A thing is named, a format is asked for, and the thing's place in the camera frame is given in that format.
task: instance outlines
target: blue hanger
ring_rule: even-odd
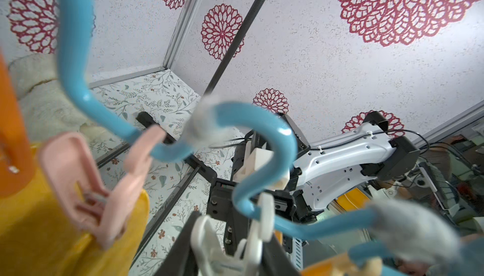
[[[68,98],[90,119],[133,143],[141,131],[120,119],[96,100],[84,81],[91,37],[92,0],[59,0],[60,30],[57,67],[61,86]],[[239,183],[233,192],[235,207],[245,216],[259,219],[260,210],[249,200],[277,180],[290,168],[296,154],[296,139],[291,128],[274,114],[247,103],[223,103],[215,106],[216,122],[221,127],[245,126],[261,133],[274,148],[273,158],[261,169]],[[180,161],[195,149],[184,140],[172,145],[158,144],[151,155],[165,162]],[[374,219],[371,210],[360,210],[337,216],[323,223],[296,224],[276,217],[275,228],[292,237],[316,239],[323,235],[369,226]]]

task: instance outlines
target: white plastic part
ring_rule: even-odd
[[[229,138],[230,129],[221,128],[215,121],[214,107],[220,103],[217,96],[203,97],[185,124],[180,140],[198,149]]]
[[[245,157],[244,165],[234,174],[234,182],[241,182],[247,176],[251,175],[254,171],[258,170],[260,167],[265,165],[274,155],[271,150],[255,148],[251,154],[248,155],[250,151],[250,143],[245,146]],[[284,176],[279,179],[275,184],[266,187],[268,190],[284,190],[287,183],[289,182],[289,170],[284,173]]]
[[[373,133],[373,137],[366,136],[368,131]],[[300,189],[307,182],[314,183],[318,176],[325,176],[333,171],[360,164],[377,164],[388,159],[395,152],[395,148],[389,143],[391,138],[379,132],[382,132],[380,127],[365,122],[353,131],[311,143],[310,145],[313,145],[312,148],[318,149],[309,150],[308,153],[294,161],[294,167],[300,168],[302,172],[298,178],[297,189]],[[328,149],[329,147],[347,142],[349,143],[343,146]],[[349,187],[342,193],[345,193],[353,187]],[[330,199],[333,200],[340,195],[333,193],[330,195]]]
[[[302,195],[312,211],[319,211],[326,209],[331,201],[360,183],[375,178],[364,176],[361,166],[355,165],[313,178],[302,187]]]
[[[247,241],[237,246],[235,256],[222,252],[212,227],[211,218],[203,215],[192,230],[190,245],[203,276],[254,276],[262,259],[262,243],[269,242],[274,231],[274,197],[261,193],[257,201],[261,208],[260,222],[252,220]],[[240,259],[245,244],[244,258]]]
[[[399,186],[391,186],[388,189],[381,188],[377,190],[372,185],[368,185],[368,190],[370,190],[371,197],[374,200],[382,200],[394,198],[398,194],[398,187]]]

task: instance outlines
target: metal rod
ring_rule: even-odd
[[[250,25],[252,25],[252,22],[256,18],[257,13],[259,13],[260,8],[264,4],[264,1],[266,0],[255,0],[254,3],[252,3],[252,6],[250,7],[249,12],[245,17],[245,20],[242,22],[239,31],[237,31],[237,34],[235,34],[232,44],[230,44],[230,46],[228,47],[227,52],[225,53],[222,61],[220,62],[220,65],[217,67],[214,76],[210,80],[210,83],[207,86],[205,93],[203,93],[204,95],[208,95],[214,90],[216,84],[218,83],[222,74],[227,68],[228,63],[231,61],[240,43],[242,43],[242,40],[244,39],[245,34],[249,30]]]
[[[141,253],[143,252],[143,250],[146,248],[146,246],[148,245],[149,241],[154,236],[154,234],[156,233],[156,231],[158,231],[158,228],[160,227],[160,225],[163,223],[163,221],[165,221],[166,217],[168,216],[168,214],[170,213],[170,211],[173,209],[173,207],[177,203],[178,199],[185,192],[186,188],[190,185],[190,183],[192,182],[192,180],[195,177],[195,175],[197,175],[198,170],[200,170],[200,167],[196,167],[192,171],[192,173],[190,173],[190,175],[182,183],[180,189],[176,192],[176,194],[174,195],[174,197],[165,206],[165,208],[163,209],[163,212],[159,216],[157,216],[158,215],[158,212],[160,212],[160,211],[158,211],[156,213],[156,215],[149,221],[149,223],[148,223],[148,225],[146,227],[147,230],[143,234],[143,238],[141,240],[141,243],[139,244],[138,250],[136,251],[135,257],[133,258],[133,262],[131,262],[131,266],[133,266],[133,264],[135,264],[136,260],[141,255]]]
[[[128,143],[120,144],[120,145],[116,146],[116,148],[114,148],[113,150],[107,152],[106,154],[104,154],[100,158],[96,159],[97,168],[99,169],[100,167],[109,163],[110,161],[112,161],[113,158],[116,158],[118,155],[120,155],[124,151],[128,150],[129,147],[130,147],[130,145]]]

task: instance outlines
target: black cable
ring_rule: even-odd
[[[233,141],[233,140],[244,140],[245,142],[239,142],[239,143],[235,143],[235,144],[224,145],[224,146],[215,146],[215,147],[209,147],[209,148],[210,149],[225,149],[225,148],[235,147],[235,146],[238,146],[238,145],[245,145],[247,143],[247,141],[251,140],[251,139],[246,139],[245,137],[243,137],[243,138],[232,139],[232,140],[228,140],[228,141]]]
[[[245,140],[245,138],[231,139],[231,140],[227,140],[227,141],[233,141],[233,140]]]
[[[410,187],[411,187],[411,186],[412,186],[412,185],[415,183],[415,180],[416,180],[416,179],[417,179],[417,177],[419,177],[419,176],[423,176],[423,175],[422,175],[422,174],[418,174],[418,175],[416,175],[416,176],[413,178],[413,180],[412,180],[412,182],[410,183],[410,185],[409,185],[409,186],[392,185],[392,184],[391,184],[391,185],[392,185],[392,186],[397,186],[397,187],[402,187],[402,188],[410,188]]]
[[[245,145],[243,142],[239,142],[237,144],[231,144],[231,145],[225,145],[225,146],[215,146],[215,147],[209,147],[210,149],[225,149],[225,148],[230,148],[230,147],[235,147],[239,145]]]
[[[472,169],[471,167],[469,167],[469,166],[472,166],[472,164],[465,157],[463,157],[461,155],[457,155],[455,152],[451,151],[449,148],[445,148],[443,146],[430,146],[430,147],[431,148],[441,148],[441,149],[447,150],[447,152],[449,152],[450,154],[452,154],[455,158],[457,158],[458,160],[460,160],[464,164],[468,164],[468,168],[469,169]]]
[[[245,142],[247,142],[249,140],[249,138],[254,135],[254,131],[253,130],[250,130],[245,136],[244,136],[244,140]]]
[[[428,151],[429,147],[430,147],[430,144],[429,142],[419,133],[415,132],[415,131],[412,131],[412,130],[406,130],[406,129],[394,129],[394,130],[388,130],[388,131],[382,131],[382,132],[375,132],[373,133],[373,135],[377,135],[377,134],[384,134],[384,133],[388,133],[388,132],[410,132],[410,133],[413,133],[413,134],[416,134],[418,135],[423,141],[426,142],[427,144],[427,149],[425,149],[423,152],[421,152],[420,154],[424,154],[425,152]],[[314,151],[324,151],[324,150],[329,150],[329,149],[333,149],[333,148],[337,148],[337,147],[341,147],[341,146],[344,146],[344,145],[348,145],[356,140],[360,140],[360,139],[363,139],[363,138],[366,138],[366,137],[369,137],[369,136],[372,136],[371,134],[366,134],[366,135],[362,135],[360,137],[357,137],[355,138],[354,140],[350,140],[350,141],[347,141],[347,142],[344,142],[344,143],[341,143],[339,145],[335,145],[335,146],[330,146],[330,147],[326,147],[326,148],[311,148],[310,150],[314,150]]]
[[[468,162],[468,164],[472,165],[468,160],[467,158],[464,157],[464,155],[462,154],[462,152],[460,152],[456,147],[454,147],[453,145],[449,144],[449,143],[446,143],[446,142],[443,142],[443,141],[437,141],[437,142],[433,142],[431,143],[431,145],[435,145],[435,144],[445,144],[449,147],[451,147],[453,149],[454,152],[452,152],[449,148],[445,148],[445,147],[442,147],[442,146],[433,146],[433,147],[438,147],[438,148],[444,148],[446,149],[447,151],[449,151],[450,153],[452,153],[456,158],[462,158],[462,160],[465,160],[466,162]]]

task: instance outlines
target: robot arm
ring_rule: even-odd
[[[312,211],[325,209],[338,196],[376,178],[373,174],[363,175],[360,165],[384,162],[396,149],[384,133],[363,137],[370,132],[374,134],[382,130],[369,122],[364,123],[354,131],[318,142],[322,149],[344,145],[328,150],[310,150],[294,162],[294,167],[301,170],[296,189],[302,190]]]
[[[311,211],[325,209],[363,182],[389,180],[414,167],[419,150],[406,137],[392,140],[384,133],[387,128],[379,112],[369,113],[355,130],[316,142],[294,162],[296,189]]]

